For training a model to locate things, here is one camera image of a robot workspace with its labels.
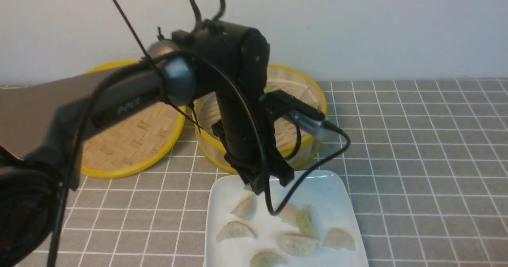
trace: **black cable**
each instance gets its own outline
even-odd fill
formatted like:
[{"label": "black cable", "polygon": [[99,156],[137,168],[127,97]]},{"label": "black cable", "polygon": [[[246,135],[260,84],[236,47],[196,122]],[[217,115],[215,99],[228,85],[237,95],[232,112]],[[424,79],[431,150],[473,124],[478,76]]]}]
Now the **black cable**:
[{"label": "black cable", "polygon": [[296,143],[294,144],[294,148],[292,149],[291,153],[284,158],[286,161],[294,158],[302,146],[302,133],[300,131],[300,126],[292,114],[288,113],[287,115],[290,117],[292,124],[296,128]]}]

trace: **white plate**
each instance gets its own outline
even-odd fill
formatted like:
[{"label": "white plate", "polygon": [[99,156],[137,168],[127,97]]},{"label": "white plate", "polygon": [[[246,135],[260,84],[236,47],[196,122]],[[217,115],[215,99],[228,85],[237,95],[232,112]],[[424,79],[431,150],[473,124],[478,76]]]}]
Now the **white plate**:
[{"label": "white plate", "polygon": [[[295,178],[302,173],[295,172]],[[257,197],[256,211],[253,216],[240,219],[230,214],[245,192],[243,186],[243,182],[237,175],[220,178],[212,186],[206,217],[205,267],[248,267],[252,256],[266,249],[276,250],[291,267],[368,267],[365,247],[348,193],[343,181],[335,173],[314,171],[300,184],[290,203],[296,207],[305,204],[312,205],[312,220],[321,241],[325,238],[326,232],[333,227],[348,229],[354,237],[356,251],[345,249],[336,251],[319,244],[316,251],[308,257],[293,257],[283,253],[278,248],[275,237],[285,232],[296,232],[298,229],[268,213],[264,194]],[[292,183],[283,188],[279,185],[278,179],[270,179],[272,202],[275,207],[290,186]],[[218,243],[216,241],[218,232],[231,220],[247,224],[257,238],[231,238]]]}]

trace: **robotic arm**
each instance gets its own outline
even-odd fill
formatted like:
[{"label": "robotic arm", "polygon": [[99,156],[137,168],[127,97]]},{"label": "robotic arm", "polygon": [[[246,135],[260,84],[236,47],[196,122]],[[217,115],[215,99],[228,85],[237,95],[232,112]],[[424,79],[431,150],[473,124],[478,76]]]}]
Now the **robotic arm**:
[{"label": "robotic arm", "polygon": [[[220,21],[225,0],[205,21],[190,1],[192,32],[179,30],[171,39],[159,33],[136,64],[0,91],[0,262],[15,265],[53,230],[48,265],[54,264],[68,189],[79,185],[82,142],[158,101],[192,107],[215,92],[221,120],[212,130],[225,147],[225,160],[256,194],[265,192],[274,215],[305,175],[348,148],[347,135],[323,113],[281,90],[263,92],[270,48],[257,29]],[[282,186],[294,179],[275,146],[279,117],[319,139],[333,130],[345,136],[346,145],[311,167],[274,210],[270,175]]]}]

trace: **tiled countertop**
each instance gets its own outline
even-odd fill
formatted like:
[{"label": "tiled countertop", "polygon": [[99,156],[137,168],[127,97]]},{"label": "tiled countertop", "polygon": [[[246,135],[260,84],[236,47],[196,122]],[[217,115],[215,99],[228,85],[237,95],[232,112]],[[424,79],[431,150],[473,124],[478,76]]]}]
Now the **tiled countertop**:
[{"label": "tiled countertop", "polygon": [[[372,267],[508,266],[508,81],[320,83]],[[318,156],[336,149],[323,144]],[[213,182],[187,125],[170,155],[71,193],[59,266],[200,267]],[[43,266],[47,242],[20,267]]]}]

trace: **white wall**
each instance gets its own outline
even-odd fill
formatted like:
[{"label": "white wall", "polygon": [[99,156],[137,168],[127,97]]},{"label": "white wall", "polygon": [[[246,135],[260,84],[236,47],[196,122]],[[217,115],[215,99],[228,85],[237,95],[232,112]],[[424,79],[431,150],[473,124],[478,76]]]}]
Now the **white wall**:
[{"label": "white wall", "polygon": [[[188,0],[118,0],[143,43],[190,30]],[[217,0],[198,0],[211,17]],[[508,0],[227,0],[271,62],[315,79],[508,77]],[[0,0],[0,81],[80,74],[140,50],[110,0]]]}]

